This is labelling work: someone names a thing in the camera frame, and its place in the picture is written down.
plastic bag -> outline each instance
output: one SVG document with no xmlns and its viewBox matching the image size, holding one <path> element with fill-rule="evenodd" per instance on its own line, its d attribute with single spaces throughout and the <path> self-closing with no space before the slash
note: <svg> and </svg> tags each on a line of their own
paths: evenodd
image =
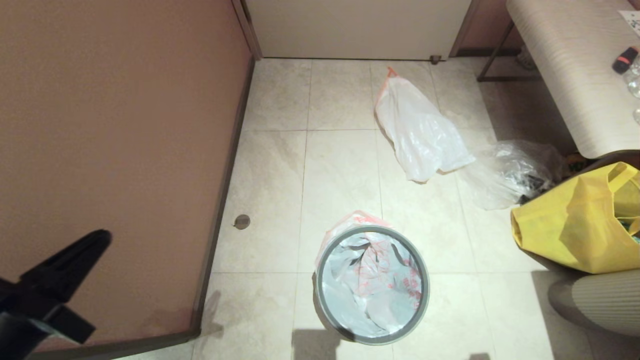
<svg viewBox="0 0 640 360">
<path fill-rule="evenodd" d="M 562 180 L 566 166 L 555 147 L 525 140 L 497 142 L 476 157 L 460 174 L 473 189 L 474 203 L 486 210 L 537 197 Z"/>
<path fill-rule="evenodd" d="M 316 269 L 338 235 L 361 225 L 390 227 L 363 211 L 344 217 L 325 234 Z M 397 332 L 411 320 L 422 298 L 422 279 L 415 259 L 397 240 L 380 233 L 360 233 L 332 250 L 321 289 L 341 326 L 376 338 Z"/>
<path fill-rule="evenodd" d="M 579 174 L 511 210 L 511 226 L 520 248 L 577 270 L 640 268 L 640 172 L 615 163 Z"/>
<path fill-rule="evenodd" d="M 378 96 L 376 116 L 394 143 L 407 180 L 423 183 L 438 169 L 449 172 L 475 160 L 451 121 L 391 68 Z"/>
</svg>

tile grout line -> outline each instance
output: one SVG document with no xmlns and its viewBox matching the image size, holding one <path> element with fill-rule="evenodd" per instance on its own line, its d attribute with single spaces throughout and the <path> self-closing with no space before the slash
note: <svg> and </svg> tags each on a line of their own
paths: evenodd
<svg viewBox="0 0 640 360">
<path fill-rule="evenodd" d="M 493 334 L 493 326 L 491 325 L 491 320 L 489 317 L 489 310 L 486 308 L 486 299 L 484 298 L 484 291 L 482 280 L 480 279 L 480 273 L 477 269 L 476 263 L 476 253 L 474 252 L 474 246 L 471 244 L 471 233 L 469 232 L 469 225 L 467 221 L 467 212 L 465 211 L 465 207 L 462 204 L 462 193 L 460 192 L 460 176 L 458 174 L 454 174 L 456 176 L 456 189 L 458 190 L 458 204 L 460 205 L 460 209 L 462 210 L 462 218 L 465 219 L 465 228 L 467 229 L 467 241 L 469 242 L 469 249 L 471 250 L 471 255 L 474 258 L 474 269 L 476 270 L 476 279 L 478 281 L 478 286 L 480 286 L 480 297 L 482 298 L 482 305 L 484 308 L 484 316 L 486 317 L 487 326 L 489 326 L 489 331 L 491 332 L 491 342 L 493 345 L 493 356 L 497 357 L 497 350 L 495 348 L 495 335 Z"/>
<path fill-rule="evenodd" d="M 476 252 L 474 252 L 474 246 L 471 242 L 471 233 L 469 232 L 469 221 L 467 220 L 467 212 L 465 211 L 465 207 L 462 204 L 462 193 L 460 192 L 460 176 L 457 173 L 453 175 L 456 176 L 456 190 L 458 191 L 458 204 L 460 205 L 460 210 L 462 211 L 462 218 L 465 220 L 465 229 L 467 230 L 467 241 L 469 243 L 469 249 L 471 250 L 471 255 L 474 257 L 474 270 L 476 274 L 479 274 L 477 263 L 476 263 Z"/>
<path fill-rule="evenodd" d="M 440 109 L 440 97 L 438 96 L 438 90 L 436 89 L 436 81 L 433 79 L 433 71 L 431 71 L 431 64 L 427 64 L 429 69 L 429 77 L 431 78 L 431 87 L 433 89 L 433 93 L 436 95 L 436 102 L 438 103 L 438 111 L 442 113 L 442 109 Z"/>
<path fill-rule="evenodd" d="M 482 303 L 484 306 L 484 315 L 486 316 L 486 322 L 489 326 L 489 332 L 491 333 L 491 342 L 493 345 L 493 356 L 498 357 L 498 350 L 495 347 L 495 334 L 493 333 L 493 325 L 491 324 L 491 319 L 489 317 L 489 310 L 486 308 L 486 299 L 484 298 L 484 286 L 482 286 L 482 279 L 480 276 L 477 276 L 478 285 L 480 285 L 480 297 L 482 298 Z"/>
<path fill-rule="evenodd" d="M 193 346 L 191 347 L 191 356 L 189 357 L 190 360 L 193 360 L 194 354 L 196 352 L 196 342 L 200 339 L 200 337 L 198 336 L 197 338 L 191 340 L 193 341 Z"/>
<path fill-rule="evenodd" d="M 371 62 L 369 62 L 369 88 L 371 89 L 371 99 L 373 99 L 373 70 L 371 69 Z M 374 108 L 373 108 L 373 121 L 374 121 L 374 125 L 376 124 L 376 108 L 375 108 L 375 104 L 373 104 Z M 374 137 L 374 144 L 376 145 L 376 165 L 377 165 L 377 169 L 376 172 L 378 173 L 378 195 L 380 196 L 380 217 L 382 218 L 382 220 L 385 219 L 385 212 L 382 209 L 382 183 L 381 183 L 381 179 L 380 179 L 380 150 L 378 149 L 378 131 L 377 129 L 373 130 L 373 137 Z"/>
<path fill-rule="evenodd" d="M 550 272 L 554 274 L 565 274 L 570 270 L 523 270 L 523 271 L 484 271 L 484 272 L 432 272 L 429 271 L 429 275 L 515 275 L 515 274 L 530 274 L 533 271 Z M 211 272 L 212 274 L 313 274 L 315 271 L 266 271 L 266 272 Z"/>
<path fill-rule="evenodd" d="M 313 129 L 313 130 L 244 130 L 245 133 L 294 133 L 296 131 L 362 131 L 362 130 L 378 130 L 376 129 Z"/>
<path fill-rule="evenodd" d="M 303 155 L 302 164 L 302 194 L 300 194 L 300 221 L 298 222 L 298 258 L 296 259 L 296 287 L 293 291 L 293 321 L 291 322 L 291 358 L 294 356 L 293 349 L 293 330 L 296 326 L 296 301 L 298 299 L 298 266 L 300 265 L 300 249 L 302 242 L 302 206 L 305 200 L 305 173 L 307 170 L 307 144 L 309 141 L 309 116 L 311 114 L 311 84 L 314 73 L 314 61 L 311 59 L 311 68 L 309 69 L 309 96 L 307 98 L 307 130 L 305 130 L 305 153 Z"/>
</svg>

baseboard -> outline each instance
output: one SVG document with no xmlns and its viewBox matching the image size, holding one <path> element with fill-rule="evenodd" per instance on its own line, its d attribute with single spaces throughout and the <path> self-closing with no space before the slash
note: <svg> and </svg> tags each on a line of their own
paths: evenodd
<svg viewBox="0 0 640 360">
<path fill-rule="evenodd" d="M 468 47 L 458 50 L 456 57 L 462 56 L 491 56 L 494 48 L 492 47 Z M 516 56 L 520 54 L 520 49 L 500 49 L 498 56 Z"/>
<path fill-rule="evenodd" d="M 234 123 L 233 139 L 229 149 L 229 155 L 225 164 L 225 175 L 223 185 L 218 197 L 218 214 L 212 230 L 211 240 L 207 246 L 207 252 L 203 264 L 203 271 L 200 277 L 200 289 L 198 298 L 195 301 L 194 311 L 191 315 L 191 328 L 184 332 L 176 334 L 168 334 L 156 336 L 153 338 L 144 338 L 131 341 L 122 341 L 118 343 L 110 343 L 105 345 L 94 345 L 89 347 L 70 348 L 65 350 L 55 350 L 47 352 L 37 352 L 29 356 L 29 360 L 111 360 L 123 356 L 135 355 L 141 352 L 148 352 L 160 348 L 170 347 L 185 343 L 195 339 L 200 335 L 202 328 L 202 314 L 205 308 L 207 298 L 207 288 L 209 287 L 209 276 L 213 264 L 213 257 L 216 252 L 216 244 L 218 243 L 218 235 L 220 233 L 220 225 L 222 223 L 222 214 L 227 201 L 227 193 L 231 182 L 231 173 L 233 172 L 234 162 L 238 143 L 240 141 L 240 131 L 244 120 L 244 111 L 249 98 L 249 88 L 253 77 L 253 68 L 255 60 L 251 58 L 248 64 L 248 72 L 244 81 L 244 88 L 241 94 L 240 103 L 236 111 L 236 119 Z"/>
</svg>

floor drain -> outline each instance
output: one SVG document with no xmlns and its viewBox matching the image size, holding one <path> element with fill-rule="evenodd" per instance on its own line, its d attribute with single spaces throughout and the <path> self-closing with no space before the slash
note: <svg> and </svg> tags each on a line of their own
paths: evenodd
<svg viewBox="0 0 640 360">
<path fill-rule="evenodd" d="M 236 218 L 236 221 L 234 222 L 234 226 L 238 230 L 244 230 L 247 227 L 249 227 L 250 223 L 251 223 L 251 219 L 249 219 L 249 216 L 242 214 Z"/>
</svg>

black object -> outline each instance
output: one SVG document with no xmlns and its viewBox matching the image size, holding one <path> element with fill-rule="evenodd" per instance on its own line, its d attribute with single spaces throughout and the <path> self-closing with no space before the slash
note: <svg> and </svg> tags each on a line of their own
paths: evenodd
<svg viewBox="0 0 640 360">
<path fill-rule="evenodd" d="M 0 358 L 22 360 L 49 335 L 84 343 L 95 327 L 64 304 L 111 243 L 96 230 L 20 276 L 0 279 Z"/>
<path fill-rule="evenodd" d="M 528 197 L 526 195 L 522 195 L 520 196 L 520 198 L 518 199 L 518 204 L 519 205 L 524 205 L 526 203 L 528 203 L 529 201 L 532 201 L 533 199 L 539 197 L 540 195 L 544 194 L 545 192 L 551 190 L 552 186 L 546 187 L 544 188 L 543 185 L 545 184 L 545 181 L 540 179 L 537 176 L 533 176 L 533 175 L 525 175 L 526 176 L 526 181 L 523 181 L 521 183 L 519 183 L 519 185 L 524 185 L 526 187 L 529 188 L 530 192 L 535 192 L 534 195 L 532 197 Z"/>
<path fill-rule="evenodd" d="M 616 61 L 613 62 L 613 71 L 618 74 L 624 74 L 634 62 L 637 55 L 638 49 L 635 46 L 629 47 L 624 53 L 620 54 Z"/>
</svg>

